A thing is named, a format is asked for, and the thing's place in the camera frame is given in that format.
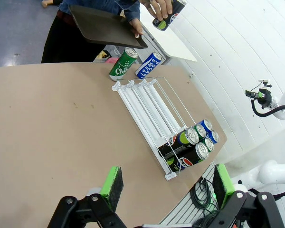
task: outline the can dispenser rack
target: can dispenser rack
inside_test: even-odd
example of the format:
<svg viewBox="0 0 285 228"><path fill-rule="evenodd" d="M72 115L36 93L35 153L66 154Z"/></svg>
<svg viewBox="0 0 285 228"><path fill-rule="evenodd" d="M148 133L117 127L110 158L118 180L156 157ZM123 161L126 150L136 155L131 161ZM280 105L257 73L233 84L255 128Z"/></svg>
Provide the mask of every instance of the can dispenser rack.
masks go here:
<svg viewBox="0 0 285 228"><path fill-rule="evenodd" d="M120 79L112 87L112 90L118 92L151 147L155 157L165 171L166 180L170 180L171 178L176 177L180 171L173 172L171 170L166 160L159 152L158 147L168 143L170 137L183 131L188 126L185 124L175 105L163 89L163 84L166 84L167 88L172 91L172 94L176 96L177 101L191 118L193 123L190 126L195 125L196 123L187 108L177 96L168 80L164 77L134 79L131 81ZM179 160L175 151L173 149L172 151Z"/></svg>

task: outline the gray carpet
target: gray carpet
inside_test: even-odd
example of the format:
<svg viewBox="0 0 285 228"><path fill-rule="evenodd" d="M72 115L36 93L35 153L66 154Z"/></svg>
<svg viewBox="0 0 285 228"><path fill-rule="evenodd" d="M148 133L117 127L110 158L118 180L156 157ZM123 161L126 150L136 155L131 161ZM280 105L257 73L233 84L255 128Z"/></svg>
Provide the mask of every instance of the gray carpet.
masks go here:
<svg viewBox="0 0 285 228"><path fill-rule="evenodd" d="M56 12L40 0L0 0L0 67L40 63Z"/></svg>

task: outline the can lid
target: can lid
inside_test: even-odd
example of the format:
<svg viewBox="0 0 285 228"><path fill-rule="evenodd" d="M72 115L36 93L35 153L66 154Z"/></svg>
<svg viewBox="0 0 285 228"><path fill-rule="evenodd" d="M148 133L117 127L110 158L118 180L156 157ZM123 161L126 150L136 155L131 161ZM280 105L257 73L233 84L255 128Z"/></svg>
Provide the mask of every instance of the can lid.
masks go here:
<svg viewBox="0 0 285 228"><path fill-rule="evenodd" d="M213 151L214 144L213 144L213 142L211 141L210 138L206 138L205 139L205 145L207 146L208 150Z"/></svg>
<svg viewBox="0 0 285 228"><path fill-rule="evenodd" d="M212 131L212 137L217 143L219 142L219 134L216 131Z"/></svg>
<svg viewBox="0 0 285 228"><path fill-rule="evenodd" d="M205 137L206 136L205 128L202 125L200 125L199 123L196 125L196 130L201 135L201 137Z"/></svg>
<svg viewBox="0 0 285 228"><path fill-rule="evenodd" d="M193 145L197 144L200 140L198 133L191 127L185 130L185 134L188 141Z"/></svg>
<svg viewBox="0 0 285 228"><path fill-rule="evenodd" d="M204 123L208 127L208 129L212 131L212 124L210 123L210 121L208 119L204 119Z"/></svg>
<svg viewBox="0 0 285 228"><path fill-rule="evenodd" d="M126 47L124 50L128 56L132 58L138 58L138 54L136 51L134 51L132 48Z"/></svg>
<svg viewBox="0 0 285 228"><path fill-rule="evenodd" d="M195 151L200 159L205 160L209 157L209 152L205 144L202 142L195 146Z"/></svg>
<svg viewBox="0 0 285 228"><path fill-rule="evenodd" d="M162 60L162 56L159 54L159 53L157 53L156 51L154 51L153 52L153 55L155 56L155 58L157 58L158 60Z"/></svg>

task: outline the blue and white can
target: blue and white can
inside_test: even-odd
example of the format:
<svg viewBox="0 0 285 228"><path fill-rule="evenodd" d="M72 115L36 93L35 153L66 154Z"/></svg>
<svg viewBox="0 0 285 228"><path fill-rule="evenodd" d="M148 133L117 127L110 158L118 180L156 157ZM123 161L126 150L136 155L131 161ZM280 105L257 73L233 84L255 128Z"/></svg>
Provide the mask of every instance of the blue and white can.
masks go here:
<svg viewBox="0 0 285 228"><path fill-rule="evenodd" d="M199 122L198 124L203 126L203 128L206 130L207 134L210 133L213 129L212 124L210 123L210 121L208 119L204 119L201 122Z"/></svg>
<svg viewBox="0 0 285 228"><path fill-rule="evenodd" d="M211 139L213 144L217 144L219 142L219 134L216 131L211 131L207 136Z"/></svg>
<svg viewBox="0 0 285 228"><path fill-rule="evenodd" d="M135 72L136 76L140 79L144 79L147 75L153 71L153 69L161 62L162 57L157 52L151 53L149 57L144 61L143 64Z"/></svg>

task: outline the person's fingers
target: person's fingers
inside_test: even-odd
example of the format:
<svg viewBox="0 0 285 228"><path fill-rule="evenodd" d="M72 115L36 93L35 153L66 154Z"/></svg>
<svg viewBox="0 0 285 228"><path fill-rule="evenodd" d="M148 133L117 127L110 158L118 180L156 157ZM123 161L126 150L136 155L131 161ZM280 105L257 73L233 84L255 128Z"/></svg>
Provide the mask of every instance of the person's fingers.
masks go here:
<svg viewBox="0 0 285 228"><path fill-rule="evenodd" d="M165 0L156 0L161 7L161 15L163 18L168 17L167 6Z"/></svg>
<svg viewBox="0 0 285 228"><path fill-rule="evenodd" d="M139 35L143 35L142 24L137 18L134 18L129 23L133 27L133 29L131 31L132 31L132 33L134 33L136 38L138 38Z"/></svg>
<svg viewBox="0 0 285 228"><path fill-rule="evenodd" d="M139 34L137 33L135 29L131 29L131 32L134 34L135 38L139 37Z"/></svg>
<svg viewBox="0 0 285 228"><path fill-rule="evenodd" d="M156 13L156 17L158 20L162 20L162 12L161 12L161 8L160 6L157 4L156 0L150 0L151 5L153 6L155 13Z"/></svg>
<svg viewBox="0 0 285 228"><path fill-rule="evenodd" d="M143 35L143 28L140 20L138 20L137 18L133 19L132 26L140 35Z"/></svg>
<svg viewBox="0 0 285 228"><path fill-rule="evenodd" d="M172 2L171 0L165 0L167 13L172 14Z"/></svg>
<svg viewBox="0 0 285 228"><path fill-rule="evenodd" d="M156 13L154 12L154 10L152 9L152 7L151 7L151 5L150 5L149 3L145 4L144 6L147 8L147 10L149 11L149 13L150 13L154 18L157 18Z"/></svg>

